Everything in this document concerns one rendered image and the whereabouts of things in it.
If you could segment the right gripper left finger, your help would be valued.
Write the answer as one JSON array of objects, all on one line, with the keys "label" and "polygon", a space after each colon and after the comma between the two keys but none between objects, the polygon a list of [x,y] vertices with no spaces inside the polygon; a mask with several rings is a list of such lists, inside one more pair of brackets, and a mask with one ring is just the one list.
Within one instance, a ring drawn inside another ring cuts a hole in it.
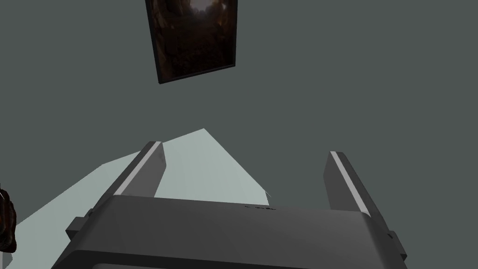
[{"label": "right gripper left finger", "polygon": [[162,142],[153,142],[152,147],[141,157],[113,193],[114,195],[154,197],[166,169]]}]

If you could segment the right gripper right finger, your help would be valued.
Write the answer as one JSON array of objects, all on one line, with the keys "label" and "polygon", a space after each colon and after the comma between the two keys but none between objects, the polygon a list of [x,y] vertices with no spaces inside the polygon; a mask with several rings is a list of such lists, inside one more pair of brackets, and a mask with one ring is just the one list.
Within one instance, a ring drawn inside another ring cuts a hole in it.
[{"label": "right gripper right finger", "polygon": [[328,153],[323,179],[332,210],[363,212],[373,218],[380,216],[377,206],[344,153]]}]

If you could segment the dark brown lumpy object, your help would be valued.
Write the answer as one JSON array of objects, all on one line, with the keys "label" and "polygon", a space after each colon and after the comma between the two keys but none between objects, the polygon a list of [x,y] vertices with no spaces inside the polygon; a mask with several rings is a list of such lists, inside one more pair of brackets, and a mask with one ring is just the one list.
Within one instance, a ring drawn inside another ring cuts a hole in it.
[{"label": "dark brown lumpy object", "polygon": [[17,249],[16,211],[7,191],[0,188],[0,251],[14,253]]}]

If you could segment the dark framed wall picture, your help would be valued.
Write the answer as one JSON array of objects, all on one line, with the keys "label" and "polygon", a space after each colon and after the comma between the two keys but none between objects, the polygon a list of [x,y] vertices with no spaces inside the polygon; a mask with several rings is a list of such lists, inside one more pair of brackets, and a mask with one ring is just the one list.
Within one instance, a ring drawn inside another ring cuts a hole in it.
[{"label": "dark framed wall picture", "polygon": [[238,0],[145,0],[159,84],[236,65]]}]

